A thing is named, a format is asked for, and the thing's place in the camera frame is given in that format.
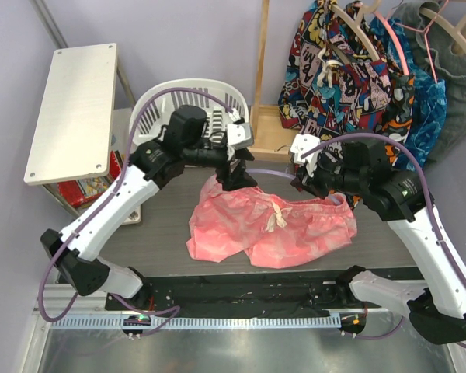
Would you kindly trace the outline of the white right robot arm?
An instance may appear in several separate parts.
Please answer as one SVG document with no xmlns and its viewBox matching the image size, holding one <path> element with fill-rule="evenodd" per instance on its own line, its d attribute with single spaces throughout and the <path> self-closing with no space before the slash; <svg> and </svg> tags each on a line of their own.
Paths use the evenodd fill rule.
<svg viewBox="0 0 466 373">
<path fill-rule="evenodd" d="M 336 278 L 339 304 L 369 302 L 406 318 L 416 332 L 436 345 L 466 343 L 466 265 L 441 225 L 426 177 L 392 167 L 386 145 L 415 157 L 399 142 L 380 134 L 353 132 L 335 139 L 342 161 L 323 166 L 319 159 L 332 141 L 310 134 L 295 136 L 290 151 L 297 164 L 292 186 L 316 197 L 331 192 L 356 194 L 400 238 L 425 280 L 406 285 L 353 266 Z"/>
</svg>

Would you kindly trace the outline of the pink patterned shorts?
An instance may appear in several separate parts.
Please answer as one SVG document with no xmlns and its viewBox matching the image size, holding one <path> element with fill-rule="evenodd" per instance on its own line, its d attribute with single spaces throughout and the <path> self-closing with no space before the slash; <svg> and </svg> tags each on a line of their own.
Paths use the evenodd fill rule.
<svg viewBox="0 0 466 373">
<path fill-rule="evenodd" d="M 244 253 L 252 266 L 297 267 L 348 246 L 357 234 L 344 195 L 285 200 L 259 187 L 224 191 L 210 177 L 189 220 L 194 260 L 220 263 Z"/>
</svg>

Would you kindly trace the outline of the lilac plastic hanger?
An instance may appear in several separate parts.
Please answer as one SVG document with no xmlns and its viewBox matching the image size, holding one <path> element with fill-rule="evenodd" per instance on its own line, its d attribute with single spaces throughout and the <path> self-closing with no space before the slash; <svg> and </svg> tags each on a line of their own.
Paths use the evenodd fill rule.
<svg viewBox="0 0 466 373">
<path fill-rule="evenodd" d="M 277 170 L 272 170 L 272 169 L 253 169 L 253 168 L 248 168 L 247 169 L 248 173 L 253 173 L 253 174 L 265 174 L 265 175 L 272 175 L 272 176 L 278 176 L 278 177 L 283 177 L 285 179 L 292 180 L 295 175 L 287 173 L 287 172 L 282 172 L 282 171 L 277 171 Z M 334 205 L 340 205 L 339 200 L 333 195 L 329 194 L 328 199 L 330 199 L 331 202 L 334 203 Z"/>
</svg>

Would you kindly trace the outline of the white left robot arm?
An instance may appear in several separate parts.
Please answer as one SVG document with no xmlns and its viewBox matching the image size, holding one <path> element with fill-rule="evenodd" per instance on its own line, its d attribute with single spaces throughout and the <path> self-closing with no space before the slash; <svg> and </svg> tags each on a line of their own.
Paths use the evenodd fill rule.
<svg viewBox="0 0 466 373">
<path fill-rule="evenodd" d="M 143 277 L 134 269 L 104 260 L 100 252 L 135 208 L 182 175 L 186 166 L 214 169 L 226 191 L 256 186 L 245 171 L 245 162 L 254 159 L 248 150 L 253 143 L 252 128 L 237 111 L 230 118 L 219 131 L 221 140 L 214 143 L 204 136 L 208 120 L 203 109 L 184 105 L 174 110 L 155 138 L 136 147 L 127 168 L 77 222 L 42 234 L 46 253 L 79 295 L 114 293 L 134 310 L 149 303 L 150 291 Z"/>
</svg>

